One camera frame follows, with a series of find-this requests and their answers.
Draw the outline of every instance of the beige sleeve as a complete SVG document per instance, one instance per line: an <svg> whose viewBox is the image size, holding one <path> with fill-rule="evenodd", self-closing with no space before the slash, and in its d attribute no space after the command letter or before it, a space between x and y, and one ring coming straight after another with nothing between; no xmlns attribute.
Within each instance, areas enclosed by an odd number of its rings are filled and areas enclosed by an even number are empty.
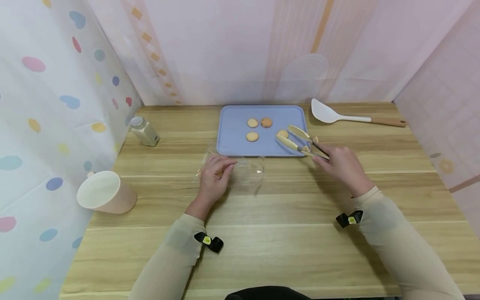
<svg viewBox="0 0 480 300"><path fill-rule="evenodd" d="M193 237L205 232L204 222L182 215L133 285L131 300L180 300L202 244Z"/></svg>
<svg viewBox="0 0 480 300"><path fill-rule="evenodd" d="M360 231L398 282L404 300L464 299L430 245L377 187L354 198Z"/></svg>

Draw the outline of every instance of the bottle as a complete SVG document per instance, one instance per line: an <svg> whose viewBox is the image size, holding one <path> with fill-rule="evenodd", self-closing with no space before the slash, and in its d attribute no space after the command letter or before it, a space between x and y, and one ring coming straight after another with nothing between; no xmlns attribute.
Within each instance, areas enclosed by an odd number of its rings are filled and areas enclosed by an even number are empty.
<svg viewBox="0 0 480 300"><path fill-rule="evenodd" d="M130 120L130 125L132 126L132 132L137 136L140 142L147 146L156 146L160 137L150 122L143 117L137 116Z"/></svg>

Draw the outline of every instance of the cup rim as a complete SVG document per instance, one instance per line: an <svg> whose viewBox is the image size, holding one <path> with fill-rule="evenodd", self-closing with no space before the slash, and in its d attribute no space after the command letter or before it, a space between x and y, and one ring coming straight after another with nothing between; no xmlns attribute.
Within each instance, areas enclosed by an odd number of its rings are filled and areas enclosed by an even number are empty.
<svg viewBox="0 0 480 300"><path fill-rule="evenodd" d="M86 183L86 182L89 182L89 181L92 181L92 180L93 180L92 178L94 178L96 174L106 174L106 173L108 173L108 174L113 174L113 175L115 175L115 177L118 179L117 189L116 189L115 192L113 193L113 196L112 196L110 199L108 199L106 202L103 202L102 204L97 205L97 206L89 206L89 207L87 207L86 205L82 205L82 204L80 203L79 197L78 197L78 195L79 195L79 193L80 193L80 190L82 189L82 186L83 186L84 189L85 189L85 183ZM96 209L96 208L102 207L102 206L104 206L105 204L107 204L110 200L112 200L113 197L115 197L115 196L118 194L118 192L119 192L119 190L120 190L120 184L121 184L120 175L118 175L118 174L115 173L114 171L103 170L103 171L97 172L97 173L93 174L92 176L87 177L87 179L85 179L85 180L82 182L82 184L80 185L80 187L78 188L78 191L77 191L77 203L78 203L81 207L87 208L87 209Z"/></svg>

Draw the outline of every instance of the polka dot curtain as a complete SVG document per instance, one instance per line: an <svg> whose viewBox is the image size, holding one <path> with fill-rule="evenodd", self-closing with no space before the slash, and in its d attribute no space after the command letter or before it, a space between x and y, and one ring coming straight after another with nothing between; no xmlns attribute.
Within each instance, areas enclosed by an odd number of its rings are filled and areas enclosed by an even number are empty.
<svg viewBox="0 0 480 300"><path fill-rule="evenodd" d="M5 2L0 39L0 299L57 299L141 102L83 1Z"/></svg>

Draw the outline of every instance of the tongs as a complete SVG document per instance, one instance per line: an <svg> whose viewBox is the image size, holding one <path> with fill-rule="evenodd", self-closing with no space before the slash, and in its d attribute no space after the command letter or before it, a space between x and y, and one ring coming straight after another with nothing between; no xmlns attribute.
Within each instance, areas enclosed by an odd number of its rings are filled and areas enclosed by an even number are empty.
<svg viewBox="0 0 480 300"><path fill-rule="evenodd" d="M309 141L311 142L318 150L320 150L323 154L326 155L325 156L322 156L322 155L319 155L319 154L316 154L316 153L313 153L312 150L308 147L308 146L304 146L303 148L302 147L299 147L297 144L295 144L294 142L292 142L291 140L283 137L283 136L280 136L277 134L276 138L285 146L287 146L288 148L290 149L293 149L295 151L298 151L300 153L303 153L305 155L308 155L308 156L316 156L316 157L319 157L325 161L329 161L328 159L328 154L322 150L322 148L318 145L318 138L317 137L310 137L308 135L308 133L306 133L305 131L303 131L302 129L298 128L298 127L295 127L293 125L289 125L288 126L288 131L290 131L293 135L297 136L298 138L302 139L302 140L306 140L306 141Z"/></svg>

